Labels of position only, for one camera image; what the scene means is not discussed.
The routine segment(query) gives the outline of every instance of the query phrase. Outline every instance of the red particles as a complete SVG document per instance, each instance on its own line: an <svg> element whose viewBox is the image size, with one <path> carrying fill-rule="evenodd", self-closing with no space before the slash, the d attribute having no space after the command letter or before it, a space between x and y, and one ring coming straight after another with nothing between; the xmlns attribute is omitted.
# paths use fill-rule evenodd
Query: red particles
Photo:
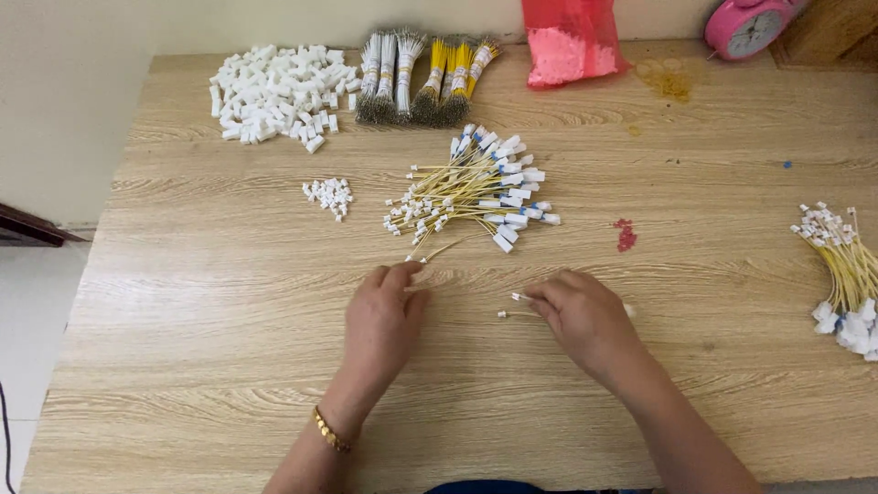
<svg viewBox="0 0 878 494"><path fill-rule="evenodd" d="M626 220L624 218L613 223L614 227L622 229L622 231L619 232L619 244L616 246L620 252L625 252L631 247L634 247L634 243L637 241L637 235L631 227L633 223L632 220Z"/></svg>

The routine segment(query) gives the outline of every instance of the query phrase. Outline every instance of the white wall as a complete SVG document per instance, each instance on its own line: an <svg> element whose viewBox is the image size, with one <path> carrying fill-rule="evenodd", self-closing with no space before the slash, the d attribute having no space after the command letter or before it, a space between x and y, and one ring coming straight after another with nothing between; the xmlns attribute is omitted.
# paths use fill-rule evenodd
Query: white wall
<svg viewBox="0 0 878 494"><path fill-rule="evenodd" d="M438 33L494 33L520 40L520 0L157 0L168 14L159 54L229 53L251 45L361 46L370 29L408 23ZM721 0L616 0L623 40L698 38Z"/></svg>
<svg viewBox="0 0 878 494"><path fill-rule="evenodd" d="M130 0L0 0L0 202L94 223L155 47Z"/></svg>
<svg viewBox="0 0 878 494"><path fill-rule="evenodd" d="M616 0L619 35L699 37L719 1ZM0 202L94 226L153 53L353 47L402 24L523 36L520 0L0 0Z"/></svg>

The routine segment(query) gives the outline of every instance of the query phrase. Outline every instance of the hand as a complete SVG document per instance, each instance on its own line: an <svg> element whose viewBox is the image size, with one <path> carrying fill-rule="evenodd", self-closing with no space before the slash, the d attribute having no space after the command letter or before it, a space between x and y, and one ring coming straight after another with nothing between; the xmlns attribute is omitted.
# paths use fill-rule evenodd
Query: hand
<svg viewBox="0 0 878 494"><path fill-rule="evenodd" d="M651 359L622 299L594 276L561 270L524 293L570 359L610 391L631 358Z"/></svg>
<svg viewBox="0 0 878 494"><path fill-rule="evenodd" d="M365 383L386 389L412 354L430 293L405 289L422 267L417 261L378 267L348 305L342 367Z"/></svg>

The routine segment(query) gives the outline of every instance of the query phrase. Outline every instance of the left hand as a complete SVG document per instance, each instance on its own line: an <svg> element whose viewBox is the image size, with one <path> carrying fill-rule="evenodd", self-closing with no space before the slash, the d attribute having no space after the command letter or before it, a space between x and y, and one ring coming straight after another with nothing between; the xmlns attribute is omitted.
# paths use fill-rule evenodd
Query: left hand
<svg viewBox="0 0 878 494"><path fill-rule="evenodd" d="M370 385L390 386L414 350L430 293L405 289L422 267L417 261L379 266L348 305L342 367Z"/></svg>

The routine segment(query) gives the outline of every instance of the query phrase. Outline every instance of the gold bracelet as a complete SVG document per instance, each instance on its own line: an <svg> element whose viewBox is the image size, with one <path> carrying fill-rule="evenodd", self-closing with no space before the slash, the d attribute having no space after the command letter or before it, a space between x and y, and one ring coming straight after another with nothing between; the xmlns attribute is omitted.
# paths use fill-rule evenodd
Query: gold bracelet
<svg viewBox="0 0 878 494"><path fill-rule="evenodd" d="M317 422L317 428L320 429L320 433L323 434L323 437L326 438L327 443L331 447L334 447L340 453L350 453L350 444L340 440L335 435L335 432L329 428L327 421L320 415L320 411L317 410L316 406L314 407L314 412L311 413L311 417L314 418L314 422Z"/></svg>

